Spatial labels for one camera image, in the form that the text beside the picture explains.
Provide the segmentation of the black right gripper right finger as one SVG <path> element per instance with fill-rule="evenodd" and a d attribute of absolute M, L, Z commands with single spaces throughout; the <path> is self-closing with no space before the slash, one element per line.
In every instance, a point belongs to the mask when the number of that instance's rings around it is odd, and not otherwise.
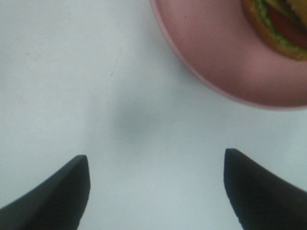
<path fill-rule="evenodd" d="M 245 230 L 305 230 L 307 193 L 237 149 L 224 155 L 224 188 Z"/>

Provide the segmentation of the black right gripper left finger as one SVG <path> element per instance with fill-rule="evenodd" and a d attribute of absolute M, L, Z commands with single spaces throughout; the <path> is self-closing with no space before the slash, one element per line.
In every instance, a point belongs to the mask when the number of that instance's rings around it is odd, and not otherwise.
<path fill-rule="evenodd" d="M 77 155 L 37 187 L 0 209 L 2 230 L 76 230 L 90 194 L 86 155 Z"/>

